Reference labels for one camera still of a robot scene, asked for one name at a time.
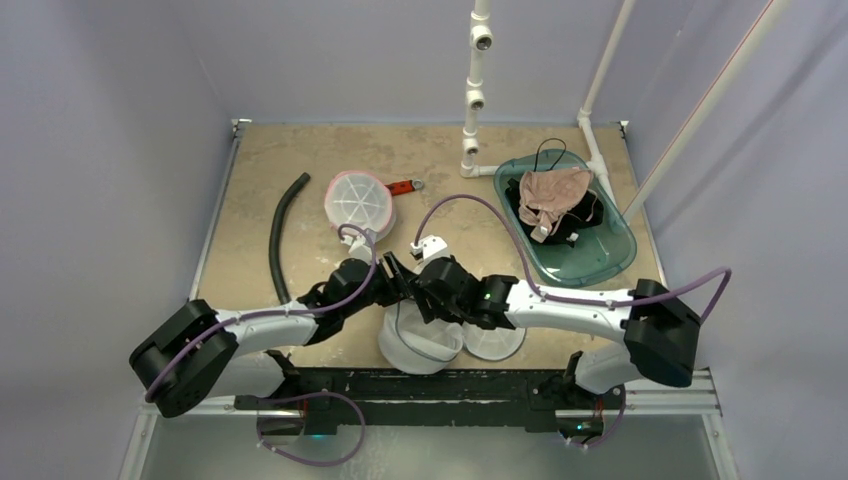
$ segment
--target white enclosure wall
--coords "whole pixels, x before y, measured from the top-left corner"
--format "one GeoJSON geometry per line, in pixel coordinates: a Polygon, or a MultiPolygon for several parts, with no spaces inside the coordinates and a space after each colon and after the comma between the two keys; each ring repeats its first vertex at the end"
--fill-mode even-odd
{"type": "Polygon", "coordinates": [[[163,0],[0,6],[0,477],[116,478],[228,117],[163,0]]]}
{"type": "MultiPolygon", "coordinates": [[[[465,116],[472,0],[172,1],[233,117],[426,123],[465,116]]],[[[629,118],[693,1],[640,0],[598,120],[629,118]]],[[[574,123],[621,0],[492,3],[480,121],[574,123]]]]}
{"type": "MultiPolygon", "coordinates": [[[[696,3],[632,118],[641,179],[765,4],[696,3]]],[[[848,4],[793,2],[647,203],[672,285],[734,268],[700,353],[743,478],[848,472],[846,78],[848,4]]]]}

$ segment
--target white pvc pipe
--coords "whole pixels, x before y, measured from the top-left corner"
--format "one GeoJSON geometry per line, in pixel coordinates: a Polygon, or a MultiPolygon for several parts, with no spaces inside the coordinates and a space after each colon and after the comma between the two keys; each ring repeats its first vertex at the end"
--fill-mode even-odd
{"type": "Polygon", "coordinates": [[[606,191],[607,196],[616,205],[615,194],[612,191],[612,185],[609,181],[609,171],[607,170],[604,156],[601,155],[601,149],[598,148],[598,141],[595,139],[595,132],[592,131],[592,121],[589,115],[592,114],[592,106],[595,104],[595,99],[601,86],[604,83],[604,78],[609,70],[610,63],[615,56],[615,51],[621,41],[621,35],[624,33],[624,27],[630,19],[630,14],[633,12],[633,5],[636,0],[624,0],[621,4],[621,9],[618,11],[618,17],[615,19],[615,25],[612,27],[610,37],[607,40],[607,46],[604,48],[604,53],[601,55],[601,62],[598,64],[598,69],[595,71],[595,78],[592,79],[592,85],[589,87],[589,93],[586,95],[586,101],[583,102],[583,107],[577,114],[577,125],[583,131],[583,136],[586,137],[586,145],[589,147],[589,161],[586,166],[592,170],[592,173],[598,179],[601,187],[606,191]]]}
{"type": "Polygon", "coordinates": [[[475,0],[474,13],[479,17],[488,17],[492,11],[492,0],[475,0]]]}
{"type": "Polygon", "coordinates": [[[592,122],[589,120],[589,116],[578,115],[577,125],[583,131],[583,136],[586,137],[586,144],[589,146],[589,154],[591,155],[589,161],[586,162],[586,166],[589,167],[589,170],[598,179],[598,183],[601,184],[601,188],[607,193],[612,204],[617,206],[615,194],[612,191],[612,184],[609,181],[609,170],[607,170],[604,156],[601,155],[601,149],[598,148],[598,141],[595,140],[595,132],[592,131],[592,122]]]}
{"type": "Polygon", "coordinates": [[[733,79],[736,78],[742,67],[748,63],[751,54],[754,53],[766,34],[774,27],[777,19],[780,18],[780,15],[786,10],[786,7],[791,1],[769,0],[762,12],[760,12],[760,15],[754,21],[753,25],[751,25],[751,28],[748,29],[748,32],[742,38],[736,50],[734,50],[733,54],[725,62],[724,67],[719,71],[718,76],[707,88],[707,91],[701,97],[701,100],[698,101],[698,104],[695,105],[695,109],[692,110],[692,113],[683,122],[680,130],[677,131],[677,135],[674,136],[674,139],[666,147],[665,152],[660,156],[659,161],[654,165],[651,173],[648,174],[648,178],[645,179],[645,183],[639,187],[636,197],[627,207],[627,210],[624,211],[624,220],[626,222],[629,223],[642,208],[645,200],[654,191],[654,188],[656,188],[657,183],[659,183],[666,171],[674,164],[674,161],[677,160],[683,149],[686,148],[686,145],[692,139],[698,127],[701,126],[704,119],[713,111],[713,108],[715,108],[718,101],[724,96],[733,79]]]}
{"type": "Polygon", "coordinates": [[[465,126],[462,127],[463,138],[477,137],[477,112],[465,109],[465,126]]]}
{"type": "Polygon", "coordinates": [[[471,49],[471,72],[468,74],[468,87],[480,88],[483,84],[483,52],[471,49]]]}
{"type": "Polygon", "coordinates": [[[607,75],[607,70],[609,70],[610,63],[612,63],[613,56],[615,56],[615,50],[618,48],[621,34],[624,33],[624,27],[627,25],[627,20],[630,19],[630,13],[633,11],[633,5],[635,3],[636,0],[624,0],[621,4],[621,10],[618,11],[618,18],[616,18],[615,25],[612,27],[612,33],[610,33],[610,38],[607,40],[604,54],[601,56],[601,63],[598,64],[598,69],[595,71],[595,78],[592,80],[592,86],[589,87],[586,101],[583,102],[583,108],[581,108],[581,113],[585,112],[586,116],[592,114],[592,106],[595,104],[595,98],[598,97],[598,92],[604,83],[604,77],[607,75]]]}
{"type": "Polygon", "coordinates": [[[465,125],[462,128],[462,163],[460,174],[466,178],[479,177],[480,175],[494,175],[498,167],[481,167],[474,163],[475,156],[479,153],[477,141],[477,110],[473,110],[469,98],[476,95],[482,101],[483,87],[483,49],[475,47],[475,39],[487,38],[491,45],[491,31],[489,30],[489,13],[491,11],[491,0],[476,0],[474,10],[471,12],[471,28],[469,33],[471,47],[471,66],[468,78],[465,82],[466,105],[465,125]]]}

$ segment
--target orange tool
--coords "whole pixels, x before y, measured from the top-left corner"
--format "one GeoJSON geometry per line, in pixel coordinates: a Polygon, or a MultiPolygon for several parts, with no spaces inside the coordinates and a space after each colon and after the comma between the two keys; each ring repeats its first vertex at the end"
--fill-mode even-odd
{"type": "Polygon", "coordinates": [[[386,188],[389,189],[389,192],[391,192],[393,197],[396,197],[398,195],[403,195],[404,193],[421,190],[424,188],[424,182],[417,178],[414,180],[403,180],[400,182],[390,183],[386,185],[386,188]]]}

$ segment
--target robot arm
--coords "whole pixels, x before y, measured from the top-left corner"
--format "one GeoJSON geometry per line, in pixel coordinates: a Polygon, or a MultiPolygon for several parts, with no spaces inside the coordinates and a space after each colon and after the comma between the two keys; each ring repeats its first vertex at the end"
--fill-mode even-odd
{"type": "MultiPolygon", "coordinates": [[[[612,343],[572,356],[566,386],[588,396],[602,395],[624,382],[646,377],[664,385],[691,384],[700,319],[680,300],[641,307],[585,306],[549,301],[525,280],[504,275],[476,279],[449,254],[438,237],[413,248],[417,273],[384,255],[367,288],[344,307],[318,315],[289,315],[331,305],[349,296],[364,281],[368,263],[348,259],[326,282],[283,307],[255,311],[213,310],[203,300],[188,302],[130,356],[130,364],[149,388],[185,345],[213,326],[217,331],[164,376],[152,400],[163,416],[192,409],[207,397],[276,392],[294,367],[279,346],[312,345],[341,331],[345,319],[373,304],[389,306],[412,299],[425,321],[469,322],[484,329],[556,328],[595,335],[612,343]]],[[[640,280],[633,290],[583,291],[542,287],[543,294],[627,301],[666,292],[662,285],[640,280]]]]}

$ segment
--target teal plastic tub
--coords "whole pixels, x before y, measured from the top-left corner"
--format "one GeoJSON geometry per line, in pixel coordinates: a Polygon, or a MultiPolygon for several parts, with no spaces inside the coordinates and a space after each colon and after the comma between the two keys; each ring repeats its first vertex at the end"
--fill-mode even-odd
{"type": "MultiPolygon", "coordinates": [[[[545,171],[554,164],[562,150],[544,150],[539,154],[538,171],[545,171]]],[[[629,267],[636,258],[636,238],[630,227],[621,218],[618,208],[610,201],[597,179],[589,188],[604,203],[604,223],[596,227],[578,230],[580,237],[574,248],[568,245],[543,245],[532,242],[521,230],[518,218],[506,198],[509,179],[521,180],[524,172],[533,170],[535,155],[513,158],[501,165],[495,173],[495,191],[513,227],[519,232],[529,260],[548,285],[580,288],[609,280],[629,267]]],[[[566,151],[555,169],[580,167],[586,163],[577,155],[566,151]]]]}

